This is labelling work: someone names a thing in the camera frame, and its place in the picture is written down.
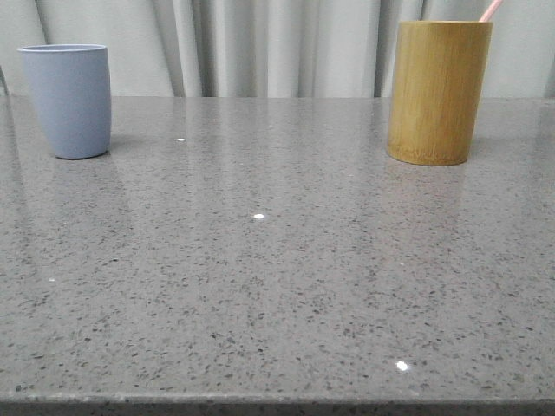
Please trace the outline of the pink chopstick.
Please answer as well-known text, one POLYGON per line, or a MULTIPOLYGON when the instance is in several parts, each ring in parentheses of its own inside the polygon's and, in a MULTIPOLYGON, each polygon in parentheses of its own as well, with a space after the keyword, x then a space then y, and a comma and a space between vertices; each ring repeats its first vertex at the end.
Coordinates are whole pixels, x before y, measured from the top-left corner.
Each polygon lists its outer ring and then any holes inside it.
POLYGON ((488 5, 486 10, 484 11, 484 13, 481 15, 479 22, 480 23, 489 22, 501 4, 503 4, 503 0, 492 0, 492 2, 488 5))

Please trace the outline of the bamboo cylinder holder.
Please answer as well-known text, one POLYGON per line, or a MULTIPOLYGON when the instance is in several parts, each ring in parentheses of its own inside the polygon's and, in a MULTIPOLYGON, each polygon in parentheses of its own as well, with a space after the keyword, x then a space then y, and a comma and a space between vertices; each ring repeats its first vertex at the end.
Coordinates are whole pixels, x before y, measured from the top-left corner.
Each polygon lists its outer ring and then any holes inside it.
POLYGON ((467 161, 492 29, 478 21, 399 24, 390 157, 420 166, 467 161))

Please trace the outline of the grey pleated curtain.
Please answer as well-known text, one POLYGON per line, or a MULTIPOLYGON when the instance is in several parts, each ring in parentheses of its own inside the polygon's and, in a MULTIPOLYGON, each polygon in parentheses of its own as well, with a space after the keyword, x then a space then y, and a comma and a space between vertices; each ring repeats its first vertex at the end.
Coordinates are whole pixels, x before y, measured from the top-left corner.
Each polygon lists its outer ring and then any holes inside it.
POLYGON ((485 1, 4 1, 1 92, 18 50, 108 48, 115 96, 387 97, 402 21, 474 21, 485 1))

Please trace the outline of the blue plastic cup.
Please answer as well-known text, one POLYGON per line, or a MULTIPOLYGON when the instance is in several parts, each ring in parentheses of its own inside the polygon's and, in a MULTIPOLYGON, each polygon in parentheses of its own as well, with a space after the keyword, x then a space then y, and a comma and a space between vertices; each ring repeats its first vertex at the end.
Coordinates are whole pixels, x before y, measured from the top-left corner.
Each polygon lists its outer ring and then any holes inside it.
POLYGON ((59 159, 88 159, 110 146, 112 111, 108 48, 98 44, 21 47, 31 98, 59 159))

